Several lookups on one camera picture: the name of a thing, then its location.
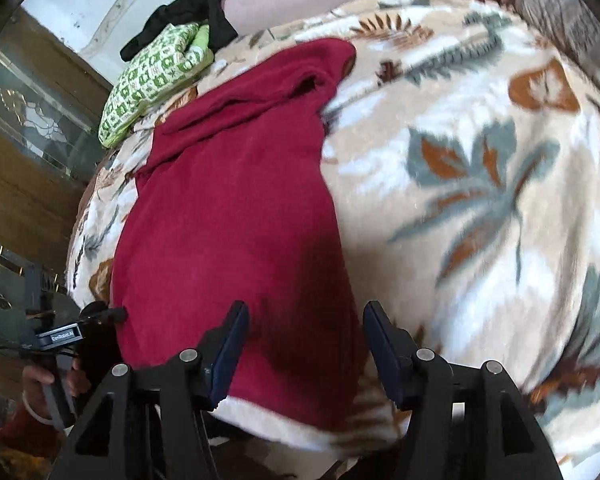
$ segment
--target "floral blanket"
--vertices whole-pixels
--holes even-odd
[[[357,49],[323,111],[321,170],[360,312],[379,300],[448,361],[500,361],[558,459],[590,453],[600,446],[600,92],[497,4],[357,0],[238,38],[138,121],[98,174],[70,248],[70,294],[80,306],[108,300],[154,126],[275,52],[327,36]],[[406,430],[371,361],[355,405],[334,433],[231,397],[215,415],[341,456]]]

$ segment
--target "red towel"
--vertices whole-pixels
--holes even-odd
[[[112,273],[126,362],[165,362],[242,300],[250,334],[230,394],[324,429],[349,413],[366,346],[319,111],[355,54],[336,39],[284,50],[156,128]]]

